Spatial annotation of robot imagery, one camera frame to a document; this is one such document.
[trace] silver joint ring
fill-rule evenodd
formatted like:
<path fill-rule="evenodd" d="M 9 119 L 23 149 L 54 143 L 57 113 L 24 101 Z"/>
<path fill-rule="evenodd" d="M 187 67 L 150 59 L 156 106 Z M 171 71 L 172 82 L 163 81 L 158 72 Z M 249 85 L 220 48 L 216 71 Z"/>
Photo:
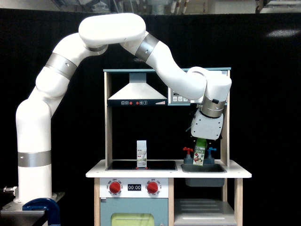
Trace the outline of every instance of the silver joint ring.
<path fill-rule="evenodd" d="M 136 51 L 135 56 L 146 62 L 158 42 L 159 40 L 151 34 L 146 35 L 143 42 Z"/>
<path fill-rule="evenodd" d="M 18 152 L 18 166 L 39 167 L 51 164 L 51 150 L 46 152 L 22 153 Z"/>
<path fill-rule="evenodd" d="M 201 112 L 210 118 L 219 118 L 222 115 L 226 101 L 211 100 L 204 96 Z"/>
<path fill-rule="evenodd" d="M 91 47 L 89 47 L 88 45 L 86 45 L 86 43 L 83 42 L 83 46 L 84 46 L 87 50 L 89 50 L 89 51 L 91 51 L 91 52 L 100 52 L 100 51 L 103 51 L 105 48 L 107 48 L 108 45 L 102 45 L 102 46 L 97 47 L 97 48 L 91 48 Z"/>
<path fill-rule="evenodd" d="M 67 79 L 71 79 L 77 66 L 65 57 L 52 53 L 45 67 L 55 70 L 60 75 Z"/>

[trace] sink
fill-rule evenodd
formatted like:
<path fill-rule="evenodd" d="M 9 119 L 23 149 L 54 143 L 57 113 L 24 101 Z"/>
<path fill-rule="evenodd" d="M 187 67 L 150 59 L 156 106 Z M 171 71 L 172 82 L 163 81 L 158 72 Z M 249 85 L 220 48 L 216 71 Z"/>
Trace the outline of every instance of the sink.
<path fill-rule="evenodd" d="M 226 173 L 227 171 L 220 164 L 203 164 L 203 166 L 195 166 L 192 164 L 182 164 L 184 173 Z"/>
<path fill-rule="evenodd" d="M 203 164 L 194 166 L 192 164 L 182 164 L 184 173 L 226 173 L 227 171 L 219 164 Z M 185 178 L 185 184 L 189 187 L 222 187 L 225 178 Z"/>

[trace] digital timer display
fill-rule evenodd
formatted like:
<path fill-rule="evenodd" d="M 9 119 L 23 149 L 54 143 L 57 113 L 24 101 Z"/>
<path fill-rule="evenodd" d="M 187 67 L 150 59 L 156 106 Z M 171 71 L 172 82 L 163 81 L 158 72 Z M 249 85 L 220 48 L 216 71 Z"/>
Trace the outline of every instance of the digital timer display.
<path fill-rule="evenodd" d="M 128 191 L 141 191 L 141 185 L 127 185 Z"/>

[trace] oven window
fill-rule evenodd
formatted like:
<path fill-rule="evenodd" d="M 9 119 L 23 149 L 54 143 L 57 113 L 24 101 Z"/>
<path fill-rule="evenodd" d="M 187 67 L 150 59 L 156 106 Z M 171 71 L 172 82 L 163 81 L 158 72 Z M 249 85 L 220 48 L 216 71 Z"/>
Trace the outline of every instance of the oven window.
<path fill-rule="evenodd" d="M 111 226 L 155 226 L 155 221 L 149 213 L 114 213 Z"/>

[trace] oven knob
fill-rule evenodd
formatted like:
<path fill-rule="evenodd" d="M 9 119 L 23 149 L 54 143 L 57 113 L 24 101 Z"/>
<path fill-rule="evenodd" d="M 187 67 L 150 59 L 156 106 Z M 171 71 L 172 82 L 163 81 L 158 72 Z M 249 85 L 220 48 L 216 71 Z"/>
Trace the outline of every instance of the oven knob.
<path fill-rule="evenodd" d="M 120 191 L 120 183 L 118 183 L 118 182 L 112 182 L 111 184 L 110 184 L 110 191 L 112 192 L 112 193 L 118 193 L 119 191 Z"/>
<path fill-rule="evenodd" d="M 158 185 L 156 182 L 150 182 L 148 185 L 147 185 L 147 191 L 149 193 L 156 193 L 158 191 Z"/>

